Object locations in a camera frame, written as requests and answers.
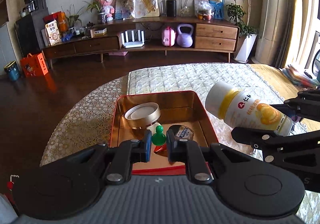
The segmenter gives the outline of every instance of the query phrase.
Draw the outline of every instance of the wooden drawer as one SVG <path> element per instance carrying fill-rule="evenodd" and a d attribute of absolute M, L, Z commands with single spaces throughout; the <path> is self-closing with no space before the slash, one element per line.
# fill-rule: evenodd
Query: wooden drawer
<path fill-rule="evenodd" d="M 43 49 L 44 57 L 46 59 L 59 58 L 64 56 L 71 56 L 76 54 L 75 45 L 73 43 L 47 47 Z"/>
<path fill-rule="evenodd" d="M 234 51 L 236 40 L 216 37 L 196 36 L 195 48 Z"/>
<path fill-rule="evenodd" d="M 95 51 L 103 50 L 117 50 L 120 48 L 118 37 L 102 37 L 96 39 L 89 39 L 75 43 L 76 52 L 79 53 L 92 53 Z"/>
<path fill-rule="evenodd" d="M 196 36 L 236 39 L 238 28 L 218 25 L 196 25 Z"/>

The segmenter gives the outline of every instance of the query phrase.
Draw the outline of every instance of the green game piece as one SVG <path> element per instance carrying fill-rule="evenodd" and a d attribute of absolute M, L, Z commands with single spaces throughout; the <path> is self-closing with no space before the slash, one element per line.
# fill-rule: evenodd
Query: green game piece
<path fill-rule="evenodd" d="M 156 127 L 156 133 L 152 136 L 152 142 L 156 146 L 162 146 L 167 141 L 166 136 L 163 134 L 163 127 L 161 125 Z"/>

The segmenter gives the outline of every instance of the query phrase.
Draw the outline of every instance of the black cabinet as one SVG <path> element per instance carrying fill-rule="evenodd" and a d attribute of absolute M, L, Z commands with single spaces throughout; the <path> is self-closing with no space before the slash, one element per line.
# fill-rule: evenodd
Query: black cabinet
<path fill-rule="evenodd" d="M 45 28 L 43 18 L 48 16 L 48 8 L 34 11 L 16 22 L 16 32 L 23 56 L 38 54 L 45 47 L 41 30 Z"/>

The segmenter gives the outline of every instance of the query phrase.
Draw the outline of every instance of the potted plant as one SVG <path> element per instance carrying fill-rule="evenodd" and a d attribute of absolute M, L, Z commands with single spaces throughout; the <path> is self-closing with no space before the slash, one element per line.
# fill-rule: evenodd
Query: potted plant
<path fill-rule="evenodd" d="M 87 11 L 96 10 L 98 12 L 98 24 L 104 24 L 107 20 L 105 7 L 109 5 L 106 0 L 91 0 L 91 3 L 84 1 L 88 4 Z"/>
<path fill-rule="evenodd" d="M 81 13 L 81 14 L 79 14 L 79 13 L 80 13 L 80 11 L 81 11 L 83 8 L 84 8 L 84 7 L 82 7 L 81 9 L 79 9 L 78 12 L 76 13 L 76 11 L 75 11 L 75 6 L 72 5 L 72 4 L 70 4 L 70 9 L 67 10 L 68 13 L 69 13 L 69 16 L 66 15 L 66 18 L 67 18 L 67 21 L 68 21 L 70 33 L 72 33 L 72 34 L 75 34 L 75 33 L 76 33 L 75 24 L 76 24 L 77 21 L 79 21 L 80 24 L 82 25 L 82 21 L 81 21 L 81 19 L 79 19 L 79 17 L 82 15 L 82 13 Z"/>
<path fill-rule="evenodd" d="M 257 37 L 257 29 L 249 26 L 250 12 L 251 12 L 251 0 L 248 0 L 248 20 L 247 23 L 244 23 L 243 17 L 245 12 L 241 5 L 237 4 L 237 0 L 234 0 L 235 3 L 228 4 L 228 16 L 231 21 L 233 21 L 240 28 L 240 37 L 244 37 L 244 42 L 234 55 L 234 59 L 238 62 L 247 62 L 248 56 L 252 50 L 253 44 Z"/>

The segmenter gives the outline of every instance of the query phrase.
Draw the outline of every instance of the pink suitcase toy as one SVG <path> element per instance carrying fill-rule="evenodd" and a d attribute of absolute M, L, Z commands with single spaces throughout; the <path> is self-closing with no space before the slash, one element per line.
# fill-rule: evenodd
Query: pink suitcase toy
<path fill-rule="evenodd" d="M 164 46 L 173 46 L 176 39 L 176 32 L 172 27 L 166 27 L 162 31 L 162 44 Z"/>

